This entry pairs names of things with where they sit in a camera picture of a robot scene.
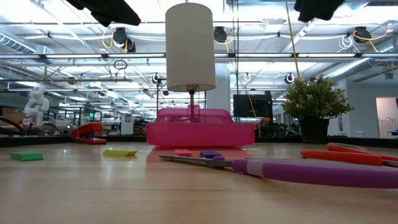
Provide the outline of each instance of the black pot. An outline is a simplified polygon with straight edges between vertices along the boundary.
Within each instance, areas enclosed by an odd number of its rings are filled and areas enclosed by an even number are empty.
[[[302,118],[300,119],[301,133],[304,143],[327,143],[329,119]]]

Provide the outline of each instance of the white lamp shade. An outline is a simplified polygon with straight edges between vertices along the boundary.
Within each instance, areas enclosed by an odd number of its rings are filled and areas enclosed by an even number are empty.
[[[167,89],[188,92],[216,88],[213,14],[206,6],[183,3],[166,12]]]

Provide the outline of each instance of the scissor blade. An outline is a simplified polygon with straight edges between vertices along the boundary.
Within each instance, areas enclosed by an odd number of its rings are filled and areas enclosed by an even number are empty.
[[[231,167],[232,161],[217,161],[213,159],[199,159],[185,156],[159,156],[163,160],[172,162],[186,162],[192,164],[201,164],[205,166],[216,166],[216,167]]]
[[[398,167],[398,162],[396,161],[383,161],[384,166]]]

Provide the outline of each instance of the pink plastic container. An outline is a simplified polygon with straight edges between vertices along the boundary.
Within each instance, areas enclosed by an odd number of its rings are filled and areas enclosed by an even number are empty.
[[[160,147],[234,147],[254,144],[254,125],[237,124],[226,110],[195,105],[160,109],[147,124],[147,143]]]

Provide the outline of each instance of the purple block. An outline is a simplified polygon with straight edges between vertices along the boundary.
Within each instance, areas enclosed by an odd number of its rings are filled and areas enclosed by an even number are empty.
[[[213,159],[214,160],[221,160],[221,161],[225,160],[224,156],[215,156]]]
[[[199,157],[206,158],[206,159],[212,159],[215,156],[222,156],[222,155],[216,151],[200,151],[200,155],[199,155]]]

